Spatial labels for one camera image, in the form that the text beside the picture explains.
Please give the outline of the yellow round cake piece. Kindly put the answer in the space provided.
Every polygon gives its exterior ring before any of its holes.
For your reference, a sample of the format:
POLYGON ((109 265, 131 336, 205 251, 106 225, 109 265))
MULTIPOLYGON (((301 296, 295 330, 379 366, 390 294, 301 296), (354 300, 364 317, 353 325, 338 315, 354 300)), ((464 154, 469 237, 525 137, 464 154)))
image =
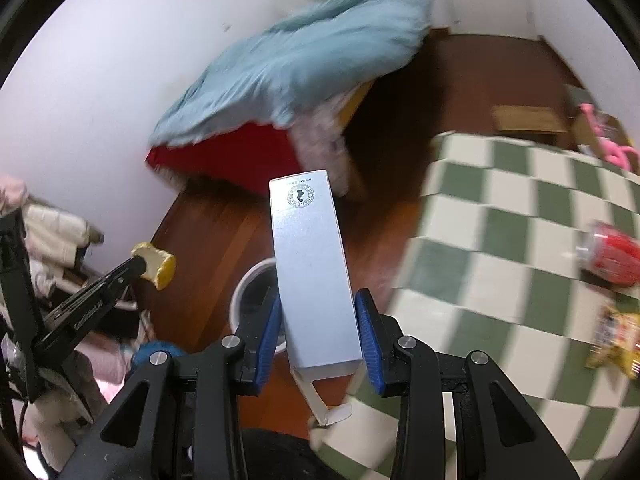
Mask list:
POLYGON ((177 260, 169 252, 160 250, 149 242, 143 242, 131 249, 131 255, 144 260, 145 271, 141 277, 152 283, 156 290, 166 288, 174 278, 177 260))

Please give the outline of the long white slim box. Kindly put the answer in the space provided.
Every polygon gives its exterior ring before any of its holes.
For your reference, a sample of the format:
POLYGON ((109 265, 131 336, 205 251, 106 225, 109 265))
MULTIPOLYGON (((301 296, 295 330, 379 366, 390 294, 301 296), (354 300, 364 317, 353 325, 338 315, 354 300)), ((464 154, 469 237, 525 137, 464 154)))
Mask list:
POLYGON ((273 179, 274 258, 291 374, 321 427, 352 414, 330 408, 314 384, 355 374, 362 361, 354 298, 328 173, 273 179))

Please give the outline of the white round trash bin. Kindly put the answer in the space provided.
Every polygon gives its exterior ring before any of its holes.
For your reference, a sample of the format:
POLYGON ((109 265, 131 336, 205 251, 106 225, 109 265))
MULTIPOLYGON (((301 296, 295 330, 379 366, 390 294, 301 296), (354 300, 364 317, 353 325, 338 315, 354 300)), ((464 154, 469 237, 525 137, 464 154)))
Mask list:
POLYGON ((278 288, 276 258, 265 258, 249 268, 235 286, 229 304, 229 326, 235 334, 244 318, 259 311, 270 290, 278 288))

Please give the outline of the blue cloth on floor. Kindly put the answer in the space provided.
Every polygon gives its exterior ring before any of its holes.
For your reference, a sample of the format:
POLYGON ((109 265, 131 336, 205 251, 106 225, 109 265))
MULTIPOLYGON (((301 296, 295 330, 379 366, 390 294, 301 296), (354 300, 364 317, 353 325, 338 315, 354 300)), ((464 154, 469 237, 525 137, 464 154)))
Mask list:
POLYGON ((186 355, 186 352, 170 342, 160 340, 148 341, 145 344, 142 344, 139 349, 134 352, 134 355, 131 358, 131 368, 136 368, 144 364, 149 357, 157 351, 166 352, 173 358, 186 355))

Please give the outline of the white jacket pile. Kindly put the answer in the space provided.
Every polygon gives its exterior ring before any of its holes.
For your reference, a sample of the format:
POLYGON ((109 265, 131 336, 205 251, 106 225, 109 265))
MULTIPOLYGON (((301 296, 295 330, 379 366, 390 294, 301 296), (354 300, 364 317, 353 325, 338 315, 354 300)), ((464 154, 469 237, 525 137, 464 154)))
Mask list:
POLYGON ((49 299, 64 272, 77 269, 89 246, 104 242, 104 234, 84 218, 33 196, 24 181, 2 174, 1 212, 15 208, 23 214, 32 286, 38 298, 49 299))

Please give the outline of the yellow snack bag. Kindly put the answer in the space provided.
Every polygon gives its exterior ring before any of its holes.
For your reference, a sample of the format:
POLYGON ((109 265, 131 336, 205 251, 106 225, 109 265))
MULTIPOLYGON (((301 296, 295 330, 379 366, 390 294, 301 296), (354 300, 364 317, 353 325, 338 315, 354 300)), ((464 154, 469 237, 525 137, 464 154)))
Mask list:
POLYGON ((639 315, 604 306, 598 314, 586 367, 615 364, 630 380, 639 376, 639 315))

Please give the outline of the green white checkered tablecloth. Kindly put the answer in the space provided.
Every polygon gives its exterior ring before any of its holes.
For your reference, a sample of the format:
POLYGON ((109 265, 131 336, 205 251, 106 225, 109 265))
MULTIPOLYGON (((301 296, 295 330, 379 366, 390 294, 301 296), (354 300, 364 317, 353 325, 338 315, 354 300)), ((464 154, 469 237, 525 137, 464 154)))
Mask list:
POLYGON ((582 273, 578 240, 603 221, 639 233, 639 179, 533 142, 445 132, 422 188, 388 310, 438 352, 489 354, 584 479, 611 478, 639 418, 639 386, 587 367, 602 308, 639 309, 636 288, 582 273))

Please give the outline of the crushed red soda can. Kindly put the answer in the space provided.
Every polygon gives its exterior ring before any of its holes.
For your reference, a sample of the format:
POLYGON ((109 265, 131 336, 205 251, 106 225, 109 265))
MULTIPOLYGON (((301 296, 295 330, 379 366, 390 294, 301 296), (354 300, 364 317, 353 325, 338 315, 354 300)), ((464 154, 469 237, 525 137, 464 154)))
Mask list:
POLYGON ((639 283, 639 242, 612 224, 593 221, 577 233, 578 268, 620 287, 639 283))

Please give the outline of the red bed sheet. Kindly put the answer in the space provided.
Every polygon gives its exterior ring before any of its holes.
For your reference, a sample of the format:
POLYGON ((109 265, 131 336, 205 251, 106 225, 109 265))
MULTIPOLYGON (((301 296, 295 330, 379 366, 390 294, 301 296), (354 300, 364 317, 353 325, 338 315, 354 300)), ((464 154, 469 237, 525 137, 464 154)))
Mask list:
POLYGON ((156 146, 145 161, 156 171, 227 181, 260 195, 268 194, 272 179, 303 171, 288 130, 254 122, 194 144, 156 146))

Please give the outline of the pink plastic toy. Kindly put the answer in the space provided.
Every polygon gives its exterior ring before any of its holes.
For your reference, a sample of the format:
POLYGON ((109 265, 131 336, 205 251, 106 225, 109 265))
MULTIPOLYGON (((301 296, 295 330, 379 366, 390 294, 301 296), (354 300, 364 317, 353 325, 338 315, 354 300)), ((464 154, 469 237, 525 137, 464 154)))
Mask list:
POLYGON ((594 106, 592 104, 582 103, 579 105, 579 108, 585 118, 587 118, 588 125, 596 136, 600 148, 604 151, 604 159, 615 166, 619 166, 623 170, 630 171, 632 167, 628 155, 633 154, 638 156, 638 151, 632 146, 617 144, 604 134, 603 127, 597 120, 597 115, 594 112, 594 106))

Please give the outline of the pink patterned bed cloth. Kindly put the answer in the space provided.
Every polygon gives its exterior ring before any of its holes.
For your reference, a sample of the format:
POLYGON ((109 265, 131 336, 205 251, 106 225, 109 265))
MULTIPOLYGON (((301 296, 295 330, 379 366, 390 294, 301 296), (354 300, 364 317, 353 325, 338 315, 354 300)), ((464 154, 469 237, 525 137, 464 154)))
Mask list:
POLYGON ((331 190, 338 197, 356 196, 359 181, 344 138, 358 104, 356 90, 340 93, 294 119, 288 129, 303 171, 326 170, 331 190))

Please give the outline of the brown cardboard piece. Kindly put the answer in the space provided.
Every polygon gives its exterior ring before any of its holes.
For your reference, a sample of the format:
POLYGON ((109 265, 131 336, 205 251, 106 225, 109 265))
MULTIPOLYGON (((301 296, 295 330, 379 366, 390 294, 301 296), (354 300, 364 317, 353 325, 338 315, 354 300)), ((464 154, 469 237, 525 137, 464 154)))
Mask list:
POLYGON ((565 132, 561 119, 549 107, 497 105, 492 108, 491 116, 496 129, 502 132, 544 134, 565 132))

